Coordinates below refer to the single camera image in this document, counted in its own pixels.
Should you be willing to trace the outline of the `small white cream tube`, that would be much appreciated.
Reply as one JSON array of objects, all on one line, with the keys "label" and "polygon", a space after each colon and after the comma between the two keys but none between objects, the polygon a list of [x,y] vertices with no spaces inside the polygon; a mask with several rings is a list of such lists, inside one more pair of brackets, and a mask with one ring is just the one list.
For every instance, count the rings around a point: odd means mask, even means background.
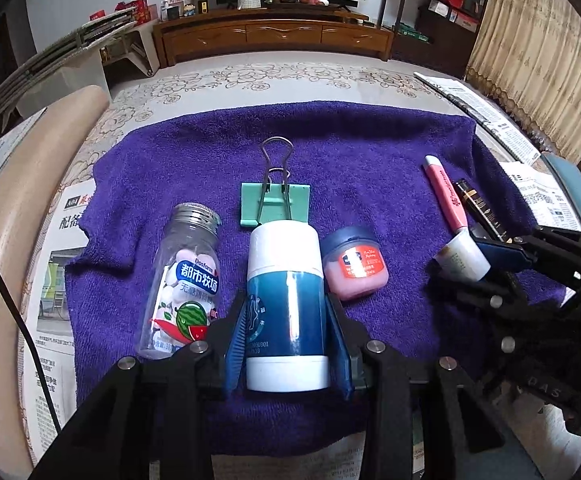
[{"label": "small white cream tube", "polygon": [[469,229],[463,228],[434,256],[441,272],[455,281],[476,283],[491,265],[477,246]]}]

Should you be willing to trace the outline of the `black gold lighter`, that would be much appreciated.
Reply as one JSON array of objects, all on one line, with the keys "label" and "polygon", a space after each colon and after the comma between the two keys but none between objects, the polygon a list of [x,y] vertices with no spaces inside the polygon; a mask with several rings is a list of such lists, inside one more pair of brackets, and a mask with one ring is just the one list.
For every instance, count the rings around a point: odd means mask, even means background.
[{"label": "black gold lighter", "polygon": [[476,188],[470,185],[465,179],[456,180],[453,186],[465,208],[485,232],[485,237],[502,243],[511,242],[507,231],[505,231],[492,208],[481,197],[481,194],[477,192]]}]

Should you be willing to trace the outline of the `blue white cylindrical bottle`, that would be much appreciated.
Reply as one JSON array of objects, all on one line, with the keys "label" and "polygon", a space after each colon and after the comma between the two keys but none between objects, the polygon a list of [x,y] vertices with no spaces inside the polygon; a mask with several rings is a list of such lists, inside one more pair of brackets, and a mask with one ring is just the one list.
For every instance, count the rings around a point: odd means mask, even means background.
[{"label": "blue white cylindrical bottle", "polygon": [[246,386],[294,393],[330,385],[325,290],[317,231],[280,220],[251,232],[247,269]]}]

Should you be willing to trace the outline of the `clear candy bottle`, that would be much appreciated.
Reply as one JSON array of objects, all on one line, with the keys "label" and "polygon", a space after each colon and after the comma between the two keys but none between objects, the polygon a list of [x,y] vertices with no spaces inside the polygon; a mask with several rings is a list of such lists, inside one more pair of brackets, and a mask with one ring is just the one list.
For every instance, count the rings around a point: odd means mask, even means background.
[{"label": "clear candy bottle", "polygon": [[176,205],[154,261],[136,353],[144,360],[169,358],[203,340],[217,318],[220,264],[219,214],[205,205]]}]

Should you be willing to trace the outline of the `pink vaseline jar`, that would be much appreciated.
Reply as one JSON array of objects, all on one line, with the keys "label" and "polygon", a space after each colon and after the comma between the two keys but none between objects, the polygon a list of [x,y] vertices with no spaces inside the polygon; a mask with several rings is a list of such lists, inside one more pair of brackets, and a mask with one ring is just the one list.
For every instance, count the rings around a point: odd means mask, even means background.
[{"label": "pink vaseline jar", "polygon": [[341,301],[368,296],[389,278],[379,241],[362,226],[346,226],[320,242],[322,266],[330,292]]}]

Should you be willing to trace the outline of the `pink white lip balm tube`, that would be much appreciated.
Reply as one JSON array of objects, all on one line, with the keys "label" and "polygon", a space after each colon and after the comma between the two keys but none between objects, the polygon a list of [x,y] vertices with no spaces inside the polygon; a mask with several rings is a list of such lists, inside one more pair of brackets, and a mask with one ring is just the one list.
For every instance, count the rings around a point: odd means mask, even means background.
[{"label": "pink white lip balm tube", "polygon": [[426,155],[424,170],[451,231],[458,233],[466,230],[469,222],[467,222],[464,207],[443,164],[436,156]]}]

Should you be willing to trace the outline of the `purple towel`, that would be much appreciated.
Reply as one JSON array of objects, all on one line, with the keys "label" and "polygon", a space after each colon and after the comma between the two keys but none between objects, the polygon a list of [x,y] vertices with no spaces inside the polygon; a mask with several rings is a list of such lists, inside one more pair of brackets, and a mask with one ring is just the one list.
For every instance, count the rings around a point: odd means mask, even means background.
[{"label": "purple towel", "polygon": [[266,136],[294,144],[293,176],[310,188],[307,224],[263,226],[271,271],[319,266],[323,237],[363,226],[379,239],[391,274],[385,287],[355,302],[350,315],[372,336],[415,359],[453,354],[474,374],[484,358],[476,325],[435,310],[428,266],[451,230],[424,162],[437,157],[452,179],[472,183],[504,229],[526,235],[537,221],[519,189],[458,115],[345,102],[241,107],[185,115],[129,133],[95,164],[95,192],[80,228],[88,244],[67,269],[77,398],[84,401],[138,344],[164,229],[176,205],[219,214],[219,311],[247,282],[251,232],[240,226],[240,185],[255,180],[271,151]]}]

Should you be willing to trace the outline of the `folded newspaper at right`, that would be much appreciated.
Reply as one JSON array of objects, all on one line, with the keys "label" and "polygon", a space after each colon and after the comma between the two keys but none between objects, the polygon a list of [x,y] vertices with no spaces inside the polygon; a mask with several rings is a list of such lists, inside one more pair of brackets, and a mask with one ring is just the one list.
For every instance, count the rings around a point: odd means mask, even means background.
[{"label": "folded newspaper at right", "polygon": [[413,75],[472,117],[518,162],[533,166],[540,158],[540,152],[514,122],[498,107],[466,86],[463,81],[424,75],[419,72],[414,72]]}]

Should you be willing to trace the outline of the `green binder clip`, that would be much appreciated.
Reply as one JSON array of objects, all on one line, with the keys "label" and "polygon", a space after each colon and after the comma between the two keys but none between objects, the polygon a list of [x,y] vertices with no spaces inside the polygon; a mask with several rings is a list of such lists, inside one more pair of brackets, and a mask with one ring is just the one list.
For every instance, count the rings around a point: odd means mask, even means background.
[{"label": "green binder clip", "polygon": [[[281,165],[274,166],[266,149],[269,144],[282,143],[287,150]],[[280,220],[309,221],[310,186],[292,184],[288,161],[294,145],[284,136],[270,136],[260,144],[264,171],[260,182],[240,185],[240,226],[255,229],[263,223]]]}]

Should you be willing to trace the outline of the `newspaper on table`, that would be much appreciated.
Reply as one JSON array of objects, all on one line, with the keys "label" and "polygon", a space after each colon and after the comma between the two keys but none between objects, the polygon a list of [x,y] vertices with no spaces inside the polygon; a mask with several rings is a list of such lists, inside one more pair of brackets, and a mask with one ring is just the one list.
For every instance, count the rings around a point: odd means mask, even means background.
[{"label": "newspaper on table", "polygon": [[[62,425],[77,408],[74,335],[65,270],[88,244],[79,221],[94,192],[92,179],[63,190],[34,262],[26,307],[27,327],[36,345],[58,422]],[[30,456],[36,463],[55,439],[57,431],[29,350],[22,352],[20,400]]]}]

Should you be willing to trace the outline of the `beige curtain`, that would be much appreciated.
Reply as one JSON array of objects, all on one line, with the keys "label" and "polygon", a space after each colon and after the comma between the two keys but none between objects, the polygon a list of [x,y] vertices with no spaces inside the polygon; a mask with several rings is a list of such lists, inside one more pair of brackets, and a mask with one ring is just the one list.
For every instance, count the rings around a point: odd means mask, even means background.
[{"label": "beige curtain", "polygon": [[567,0],[488,0],[466,78],[581,160],[581,18]]}]

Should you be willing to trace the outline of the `white lace tablecloth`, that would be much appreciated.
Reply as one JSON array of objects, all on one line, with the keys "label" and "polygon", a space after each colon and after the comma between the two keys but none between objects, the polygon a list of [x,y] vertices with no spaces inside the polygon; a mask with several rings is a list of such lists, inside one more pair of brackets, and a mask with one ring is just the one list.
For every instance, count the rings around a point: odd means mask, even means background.
[{"label": "white lace tablecloth", "polygon": [[122,84],[63,177],[62,188],[92,177],[94,164],[124,136],[173,117],[244,106],[343,101],[452,114],[455,109],[400,62],[345,54],[264,52],[208,58]]}]

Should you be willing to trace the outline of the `wooden tv cabinet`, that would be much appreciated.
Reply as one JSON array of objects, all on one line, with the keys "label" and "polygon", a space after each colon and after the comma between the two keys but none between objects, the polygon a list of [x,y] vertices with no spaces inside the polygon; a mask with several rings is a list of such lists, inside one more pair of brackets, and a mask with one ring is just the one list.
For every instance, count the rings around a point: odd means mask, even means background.
[{"label": "wooden tv cabinet", "polygon": [[394,33],[337,6],[298,4],[178,18],[155,25],[153,38],[159,65],[166,68],[196,58],[272,50],[348,53],[386,61]]}]

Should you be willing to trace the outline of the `white side table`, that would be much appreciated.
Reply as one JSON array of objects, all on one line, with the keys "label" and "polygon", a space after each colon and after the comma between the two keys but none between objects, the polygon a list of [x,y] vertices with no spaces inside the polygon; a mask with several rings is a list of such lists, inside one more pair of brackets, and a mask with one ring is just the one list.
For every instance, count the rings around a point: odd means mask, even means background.
[{"label": "white side table", "polygon": [[153,20],[136,25],[100,49],[103,66],[127,60],[144,76],[153,77],[160,67],[153,37],[154,26],[158,23],[158,20]]}]

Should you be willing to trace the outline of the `folded grey rack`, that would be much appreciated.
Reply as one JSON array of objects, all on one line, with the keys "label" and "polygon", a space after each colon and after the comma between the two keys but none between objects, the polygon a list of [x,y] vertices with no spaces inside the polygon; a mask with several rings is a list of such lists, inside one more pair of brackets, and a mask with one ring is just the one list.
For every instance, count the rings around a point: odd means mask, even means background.
[{"label": "folded grey rack", "polygon": [[15,107],[26,91],[79,55],[98,49],[135,25],[133,8],[122,9],[89,21],[33,55],[0,84],[0,116]]}]

